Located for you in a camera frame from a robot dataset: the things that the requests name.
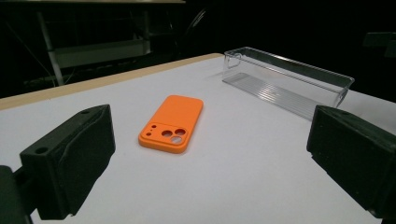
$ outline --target dark background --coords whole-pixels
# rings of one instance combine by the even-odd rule
[[[72,7],[59,5],[50,6],[47,10],[50,12],[54,8],[63,11],[65,15],[71,12],[78,13]],[[45,45],[42,36],[37,32],[38,24],[33,19],[34,8],[20,10],[14,7],[7,11],[4,7],[1,9],[1,97],[34,91],[35,89],[26,87],[26,80],[46,76],[43,74],[52,72],[47,52],[43,50]],[[202,9],[205,11],[203,18],[196,26],[189,28],[194,17]],[[385,47],[363,46],[367,33],[396,32],[396,13],[386,1],[266,3],[186,0],[185,5],[166,10],[166,18],[172,22],[174,30],[170,35],[152,37],[153,54],[157,55],[140,61],[140,65],[134,64],[123,69],[132,70],[212,52],[223,53],[230,49],[252,47],[354,77],[352,90],[396,103],[396,59],[385,57]],[[79,6],[79,12],[81,11],[85,11],[86,15],[89,11],[95,11],[96,14],[99,11],[111,18],[125,13],[119,7]],[[160,27],[159,21],[166,21],[162,17],[164,7],[158,6],[150,11],[153,24]],[[21,41],[9,31],[10,24],[42,64],[38,63]],[[108,32],[98,31],[94,28],[96,26],[106,28]],[[125,30],[129,28],[125,27],[129,27],[128,24],[120,27],[114,24],[80,24],[79,41],[84,40],[89,44],[95,41],[128,38],[132,34],[126,33]],[[58,34],[58,45],[70,44],[62,42],[65,37],[62,31],[53,31],[52,34]],[[72,39],[73,37],[67,38],[67,41],[72,42]],[[120,68],[113,69],[115,73],[120,71]]]

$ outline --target clear plastic container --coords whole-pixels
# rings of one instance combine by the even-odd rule
[[[249,47],[224,54],[223,82],[309,120],[316,105],[339,106],[355,81]]]

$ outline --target table edge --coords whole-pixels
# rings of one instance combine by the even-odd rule
[[[87,91],[87,90],[103,87],[106,85],[111,85],[118,82],[134,79],[137,77],[144,77],[154,73],[174,69],[190,63],[198,63],[200,61],[222,57],[222,56],[223,54],[220,53],[210,53],[210,54],[183,59],[171,63],[163,63],[142,69],[119,73],[108,77],[99,77],[99,78],[81,81],[60,87],[45,89],[42,91],[33,91],[20,95],[10,96],[0,99],[0,110],[9,109],[20,105],[28,105],[39,101],[65,96],[80,91]]]

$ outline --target phone case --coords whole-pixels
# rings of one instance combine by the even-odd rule
[[[166,97],[139,134],[142,147],[182,153],[190,142],[204,102],[181,95]]]

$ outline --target table surface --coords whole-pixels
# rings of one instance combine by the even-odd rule
[[[0,100],[0,164],[77,112],[109,104],[116,152],[62,223],[380,223],[311,158],[311,121],[221,81],[223,55],[101,77]],[[189,147],[171,154],[137,136],[164,98],[202,99]],[[396,133],[396,104],[350,91],[341,109]],[[40,220],[34,223],[61,223]]]

